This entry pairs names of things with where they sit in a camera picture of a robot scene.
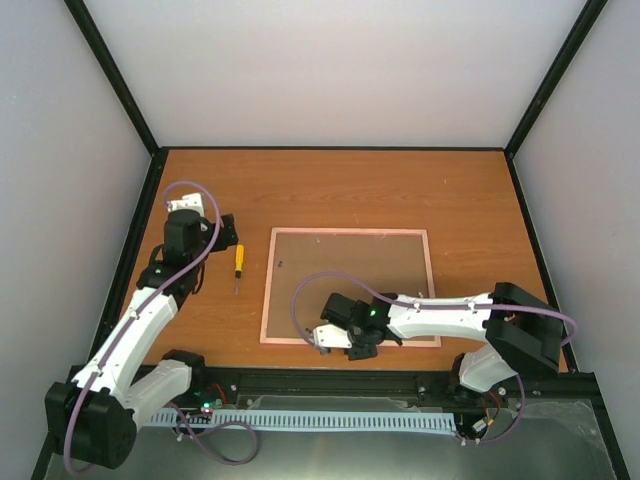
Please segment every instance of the orange wooden surface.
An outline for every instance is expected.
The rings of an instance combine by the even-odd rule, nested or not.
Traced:
[[[463,296],[514,282],[544,298],[501,152],[172,150],[129,287],[162,243],[164,188],[194,180],[233,213],[245,245],[241,294],[234,295],[234,250],[207,260],[202,291],[160,334],[147,363],[172,348],[224,366],[448,370],[477,348],[443,338],[441,348],[381,348],[349,362],[306,346],[260,344],[260,320],[273,227],[408,228],[429,232],[438,296]],[[192,189],[176,189],[171,198]]]

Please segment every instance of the white wall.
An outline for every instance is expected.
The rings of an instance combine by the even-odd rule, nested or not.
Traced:
[[[516,165],[562,307],[582,324],[632,478],[640,478],[640,2],[609,2]]]
[[[585,0],[88,0],[162,145],[506,145]]]
[[[62,1],[0,0],[2,478],[28,478],[44,395],[86,360],[148,164]]]

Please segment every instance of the black metal frame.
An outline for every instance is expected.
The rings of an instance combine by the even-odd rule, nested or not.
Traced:
[[[536,119],[542,112],[547,100],[560,82],[571,60],[579,50],[582,42],[589,33],[591,27],[598,18],[607,0],[587,0],[580,16],[569,32],[562,48],[558,52],[554,62],[547,72],[544,80],[533,97],[522,120],[511,137],[508,145],[495,148],[458,148],[458,147],[191,147],[176,146],[159,148],[151,130],[149,129],[142,112],[138,108],[122,74],[120,73],[113,57],[102,39],[98,28],[83,0],[64,0],[69,11],[73,15],[79,29],[84,35],[89,47],[93,51],[101,68],[107,76],[111,86],[123,105],[140,139],[151,154],[151,163],[147,172],[140,198],[133,215],[129,232],[122,250],[120,260],[114,275],[113,283],[109,290],[107,302],[98,324],[97,333],[91,348],[91,356],[109,335],[118,321],[120,310],[125,301],[128,284],[133,272],[136,257],[144,235],[147,221],[151,213],[151,206],[162,177],[164,165],[170,149],[299,149],[299,150],[448,150],[448,151],[503,151],[505,160],[511,175],[522,216],[525,221],[527,233],[535,254],[540,276],[544,285],[549,303],[558,307],[557,298],[549,272],[544,262],[542,251],[535,229],[529,215],[526,199],[518,179],[513,159],[524,142],[527,134],[533,127]],[[553,381],[526,382],[527,396],[533,398],[575,398],[590,400],[596,418],[607,445],[609,457],[618,478],[629,478],[624,459],[620,452],[611,422],[609,420],[600,389],[593,374],[578,373],[575,356],[570,346],[564,348],[564,355],[569,366],[568,374],[561,374]],[[143,367],[141,373],[148,371],[150,367]],[[227,390],[229,398],[252,398],[261,395],[291,395],[295,390],[299,395],[348,395],[348,396],[391,396],[414,401],[417,404],[429,404],[429,393],[420,393],[418,387],[437,379],[445,372],[406,372],[406,371],[319,371],[319,370],[282,370],[282,369],[246,369],[246,368],[207,368],[210,375],[222,383]],[[517,386],[513,381],[507,381],[505,387],[508,394],[517,394]],[[460,409],[455,405],[445,405],[449,411]],[[38,458],[32,479],[44,478],[49,460],[52,455],[52,442],[49,436],[44,442]]]

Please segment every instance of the purple cable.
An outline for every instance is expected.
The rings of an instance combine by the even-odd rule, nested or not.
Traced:
[[[309,282],[312,282],[313,280],[316,280],[317,278],[321,278],[321,277],[341,277],[341,278],[346,278],[347,280],[352,281],[356,285],[359,285],[360,287],[365,289],[369,294],[371,294],[372,296],[374,296],[375,298],[377,298],[379,300],[382,300],[383,302],[387,302],[387,303],[390,303],[391,305],[396,305],[398,307],[413,308],[413,309],[416,308],[416,305],[413,304],[413,303],[401,302],[399,300],[393,300],[391,298],[385,297],[384,295],[381,295],[380,293],[375,291],[373,288],[371,288],[366,283],[364,283],[361,280],[357,279],[353,275],[350,275],[350,274],[345,273],[345,272],[319,272],[319,273],[315,273],[313,275],[310,275],[307,278],[305,278],[300,283],[300,285],[298,285],[298,287],[296,288],[295,292],[293,293],[293,298],[291,299],[291,319],[292,319],[292,322],[293,322],[293,326],[295,327],[296,331],[298,332],[298,335],[300,335],[300,337],[305,342],[307,342],[307,344],[309,344],[311,347],[313,347],[313,348],[315,348],[317,350],[320,350],[321,352],[323,351],[323,349],[321,347],[318,347],[315,343],[313,343],[313,341],[309,338],[309,335],[307,335],[307,333],[305,333],[305,331],[300,326],[300,322],[298,321],[298,315],[296,314],[296,300],[298,299],[298,295],[300,294],[300,291]],[[448,303],[446,305],[445,304],[442,304],[442,305],[420,304],[419,308],[420,308],[420,310],[468,310],[468,309],[470,309],[470,306],[469,306],[469,303],[460,302],[460,303]],[[576,323],[576,321],[573,318],[569,317],[568,315],[565,315],[564,313],[558,312],[556,310],[550,310],[550,309],[539,308],[539,307],[528,307],[528,306],[524,306],[524,305],[507,305],[507,304],[501,304],[501,303],[497,303],[497,304],[479,304],[479,305],[474,305],[473,308],[475,308],[477,310],[503,310],[503,311],[509,311],[509,312],[534,313],[536,315],[544,315],[544,316],[547,316],[547,317],[558,318],[558,319],[568,323],[569,325],[571,325],[571,332],[566,336],[566,338],[564,338],[562,340],[562,343],[560,344],[560,345],[563,345],[563,346],[566,345],[567,343],[569,343],[571,340],[573,340],[575,338],[575,336],[578,334],[578,324]]]
[[[520,422],[522,421],[522,416],[524,415],[524,407],[527,404],[527,400],[524,394],[524,385],[522,384],[522,379],[520,378],[520,375],[516,375],[516,380],[518,381],[518,387],[520,388],[520,410],[518,410],[518,413],[516,414],[516,418],[513,420],[513,422],[511,422],[511,425],[509,425],[509,428],[507,428],[500,435],[497,435],[493,438],[489,438],[488,440],[480,440],[478,443],[476,443],[475,441],[469,440],[469,443],[467,443],[467,445],[490,445],[492,443],[499,442],[500,440],[504,440],[505,437],[510,435],[516,429],[516,427],[520,425]],[[466,441],[466,439],[460,436],[458,432],[455,433],[455,436],[458,440]]]
[[[181,425],[184,425],[184,427],[187,429],[187,432],[189,432],[189,436],[191,440],[193,440],[202,449],[204,453],[209,455],[216,462],[222,463],[223,465],[231,465],[233,467],[237,467],[239,465],[245,465],[249,463],[258,454],[258,451],[260,450],[260,439],[258,438],[258,433],[253,428],[251,428],[251,426],[248,423],[239,422],[239,421],[224,422],[224,423],[221,423],[220,425],[216,425],[215,427],[208,428],[203,432],[195,433],[193,431],[193,428],[191,428],[191,425],[189,424],[189,420],[187,419],[186,415],[182,410],[180,410],[180,407],[178,407],[175,403],[169,403],[169,406],[173,408],[176,412],[178,412],[178,415],[180,416],[180,422],[178,422],[177,427],[180,428]],[[251,437],[253,438],[253,447],[251,448],[251,452],[249,452],[249,454],[246,457],[240,460],[233,460],[225,457],[224,455],[220,455],[219,453],[216,453],[213,450],[210,450],[209,448],[207,448],[207,446],[204,443],[202,443],[202,441],[200,440],[200,438],[202,437],[206,437],[207,435],[211,435],[212,433],[219,432],[220,430],[223,430],[232,425],[237,425],[244,428],[247,432],[251,434]]]
[[[216,226],[213,229],[213,235],[211,236],[211,240],[209,241],[209,243],[207,244],[205,249],[202,251],[202,253],[200,255],[198,255],[198,257],[196,257],[193,260],[193,262],[191,262],[189,265],[184,267],[182,270],[177,272],[172,277],[169,277],[162,285],[160,285],[156,289],[155,292],[153,292],[151,295],[149,295],[149,297],[147,297],[140,304],[140,306],[135,309],[134,313],[127,319],[127,321],[124,324],[124,326],[116,334],[115,338],[113,339],[113,342],[111,342],[111,345],[109,345],[109,348],[107,348],[107,351],[105,352],[104,356],[98,362],[98,368],[99,369],[102,369],[105,366],[105,364],[109,360],[109,357],[114,352],[114,350],[116,349],[116,347],[118,346],[118,344],[122,340],[122,337],[124,337],[124,335],[127,333],[127,330],[129,329],[129,327],[131,327],[131,325],[136,320],[138,315],[140,315],[140,313],[145,308],[147,308],[147,306],[155,298],[157,298],[159,295],[161,295],[165,288],[167,288],[173,282],[175,282],[176,280],[181,278],[183,275],[185,275],[187,272],[189,272],[193,267],[198,265],[204,258],[206,258],[206,256],[209,254],[209,252],[213,248],[214,244],[216,243],[216,239],[218,238],[218,234],[220,233],[220,224],[222,223],[222,219],[220,217],[220,209],[218,208],[218,203],[216,202],[216,199],[211,194],[211,192],[209,192],[209,190],[207,190],[203,185],[200,185],[199,183],[196,183],[196,182],[191,182],[189,180],[181,180],[181,181],[178,181],[178,182],[173,182],[172,184],[170,184],[165,189],[164,193],[162,194],[162,199],[163,199],[163,202],[165,204],[167,203],[166,199],[167,199],[167,195],[169,194],[169,192],[171,190],[173,190],[175,187],[179,186],[179,185],[188,185],[188,186],[191,186],[191,187],[196,187],[198,190],[200,190],[202,193],[204,193],[207,197],[209,197],[209,201],[211,202],[211,205],[213,206],[213,209],[216,212]],[[62,459],[63,459],[63,462],[64,462],[64,467],[67,470],[67,473],[69,473],[69,475],[73,475],[74,477],[75,476],[79,476],[79,475],[81,475],[83,473],[86,473],[87,471],[89,471],[89,469],[91,467],[93,467],[93,465],[87,465],[86,467],[83,467],[80,470],[76,470],[74,468],[73,463],[71,461],[71,440],[73,438],[73,431],[75,430],[76,423],[78,421],[78,416],[80,415],[80,409],[82,407],[82,404],[84,403],[84,400],[87,398],[87,394],[89,393],[89,389],[91,388],[91,386],[95,382],[96,378],[98,378],[98,373],[97,372],[92,373],[91,376],[89,377],[89,380],[87,380],[86,385],[84,386],[84,388],[80,392],[80,395],[78,396],[78,400],[76,401],[76,404],[74,405],[73,410],[71,411],[71,416],[69,417],[69,423],[67,424],[67,431],[66,431],[66,434],[65,434],[65,437],[64,437],[64,446],[63,446]]]

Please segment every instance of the purple wire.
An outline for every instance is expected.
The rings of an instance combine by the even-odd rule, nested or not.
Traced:
[[[178,407],[175,403],[169,403],[169,406],[173,408],[176,412],[178,412],[178,415],[180,416],[180,422],[178,422],[177,427],[180,428],[181,425],[184,425],[184,427],[187,429],[187,432],[189,432],[189,436],[191,440],[193,440],[202,449],[204,453],[209,455],[216,462],[222,463],[223,465],[231,465],[233,467],[237,467],[238,465],[245,465],[249,463],[258,454],[258,451],[260,450],[260,439],[258,438],[258,433],[253,428],[251,428],[251,426],[248,423],[239,422],[239,421],[229,421],[229,422],[221,423],[220,425],[216,425],[215,427],[208,428],[203,432],[195,433],[193,431],[193,428],[191,428],[191,425],[189,424],[189,420],[187,419],[186,415],[182,410],[180,410],[180,407]],[[251,452],[249,452],[249,454],[246,457],[240,460],[233,460],[231,458],[225,457],[224,455],[216,453],[213,450],[210,450],[209,448],[207,448],[207,446],[204,443],[202,443],[202,441],[200,440],[202,437],[206,437],[207,435],[211,435],[212,433],[219,432],[220,430],[223,430],[233,425],[237,425],[244,428],[247,432],[251,434],[251,437],[253,438],[253,447],[251,448]]]
[[[99,369],[102,369],[105,366],[105,364],[109,360],[109,357],[114,352],[114,350],[116,349],[116,347],[118,346],[118,344],[120,343],[120,341],[122,340],[124,335],[127,333],[127,330],[131,327],[133,322],[136,320],[137,316],[140,315],[140,313],[145,308],[147,308],[147,306],[155,298],[157,298],[159,295],[161,295],[165,288],[167,288],[173,282],[175,282],[176,280],[181,278],[183,275],[185,275],[187,272],[189,272],[193,267],[195,267],[202,260],[204,260],[204,258],[206,258],[206,256],[209,254],[209,252],[213,248],[214,244],[216,243],[216,240],[218,238],[218,234],[220,233],[220,225],[222,223],[222,218],[220,216],[220,209],[218,208],[218,203],[216,202],[216,199],[214,198],[214,196],[203,185],[201,185],[199,183],[196,183],[196,182],[189,181],[189,180],[181,180],[181,181],[178,181],[178,182],[173,182],[172,184],[170,184],[165,189],[164,193],[162,194],[163,202],[166,204],[167,203],[166,199],[167,199],[167,196],[168,196],[169,192],[171,190],[173,190],[175,187],[180,186],[180,185],[188,185],[188,186],[191,186],[191,187],[195,187],[198,190],[200,190],[202,193],[204,193],[209,198],[209,201],[211,202],[211,205],[213,206],[213,209],[215,210],[215,213],[216,213],[216,226],[213,229],[213,235],[211,236],[211,240],[209,241],[209,243],[207,244],[205,249],[202,251],[202,253],[200,255],[198,255],[198,257],[196,257],[189,265],[184,267],[182,270],[180,270],[179,272],[177,272],[173,276],[169,277],[162,285],[160,285],[156,289],[155,292],[153,292],[151,295],[149,295],[149,297],[147,297],[140,304],[140,306],[138,306],[138,308],[135,309],[134,313],[127,319],[127,321],[124,324],[124,326],[118,331],[118,333],[116,334],[115,338],[113,339],[113,342],[111,342],[111,345],[109,345],[109,348],[107,348],[107,350],[104,353],[103,357],[98,362],[98,368]],[[81,475],[83,473],[86,473],[87,471],[89,471],[89,469],[91,467],[93,467],[93,465],[87,465],[86,467],[84,467],[84,468],[82,468],[80,470],[76,470],[75,469],[75,467],[73,466],[72,460],[71,460],[71,441],[73,439],[73,431],[75,430],[76,423],[78,421],[78,416],[80,415],[80,409],[82,407],[82,404],[84,403],[84,400],[87,398],[87,394],[89,393],[89,390],[91,389],[91,386],[95,382],[96,378],[98,378],[98,373],[97,372],[92,373],[91,376],[89,377],[89,380],[87,380],[86,385],[84,386],[84,388],[80,392],[80,395],[78,395],[78,400],[76,401],[76,404],[74,405],[73,410],[71,411],[71,416],[69,417],[69,423],[67,424],[67,431],[66,431],[65,437],[64,437],[64,446],[63,446],[62,459],[63,459],[63,462],[64,462],[64,467],[67,470],[67,473],[69,473],[69,475],[72,475],[74,477],[75,476],[79,476],[79,475]]]
[[[516,427],[520,425],[520,422],[522,421],[522,416],[524,415],[524,407],[527,404],[527,400],[524,394],[524,385],[522,384],[522,379],[520,378],[520,375],[516,375],[516,380],[518,381],[518,387],[520,388],[520,410],[518,410],[518,413],[516,414],[516,418],[513,420],[513,422],[511,422],[511,425],[509,425],[509,428],[507,428],[500,435],[497,435],[493,438],[489,438],[488,440],[480,440],[477,444],[476,442],[469,440],[468,441],[469,443],[467,443],[467,445],[490,445],[492,443],[499,442],[500,440],[504,440],[505,437],[510,435],[516,429]],[[458,432],[455,433],[455,436],[458,440],[462,440],[462,441],[466,440],[465,438],[460,436]]]
[[[316,345],[315,343],[313,343],[313,341],[311,340],[311,338],[309,337],[309,335],[302,329],[302,327],[300,326],[300,322],[298,321],[298,315],[296,313],[296,301],[298,299],[298,295],[300,294],[300,291],[309,283],[312,282],[313,280],[316,280],[317,278],[321,278],[321,277],[341,277],[341,278],[346,278],[347,280],[352,281],[353,283],[355,283],[356,285],[359,285],[360,287],[362,287],[363,289],[365,289],[369,294],[371,294],[372,296],[374,296],[375,298],[382,300],[383,302],[387,302],[390,303],[391,305],[396,305],[398,307],[404,307],[404,308],[416,308],[416,305],[414,303],[409,303],[409,302],[402,302],[400,300],[393,300],[391,298],[385,297],[384,295],[380,294],[379,292],[377,292],[376,290],[374,290],[373,288],[371,288],[369,285],[367,285],[366,283],[362,282],[361,280],[359,280],[358,278],[354,277],[353,275],[350,275],[348,273],[345,272],[319,272],[319,273],[315,273],[313,275],[308,276],[307,278],[305,278],[300,285],[298,285],[298,287],[296,288],[295,292],[293,293],[293,298],[291,299],[291,320],[293,322],[293,326],[295,327],[296,331],[298,332],[298,335],[300,335],[300,337],[307,342],[307,344],[309,344],[311,347],[323,352],[324,350],[319,347],[318,345]],[[569,325],[571,325],[571,332],[562,340],[562,343],[560,345],[566,345],[567,343],[569,343],[571,340],[573,340],[575,338],[575,336],[578,334],[578,324],[576,323],[576,321],[569,317],[568,315],[565,315],[562,312],[558,312],[557,310],[550,310],[550,309],[546,309],[546,308],[539,308],[539,307],[529,307],[529,306],[525,306],[525,305],[507,305],[507,304],[501,304],[501,303],[497,303],[497,304],[477,304],[474,305],[474,307],[476,310],[502,310],[502,311],[509,311],[509,312],[523,312],[523,313],[534,313],[536,315],[544,315],[547,317],[555,317],[558,318],[566,323],[568,323]],[[419,305],[419,309],[420,310],[469,310],[470,306],[469,303],[466,302],[459,302],[459,303],[448,303],[448,304],[440,304],[440,305],[434,305],[434,304],[420,304]]]

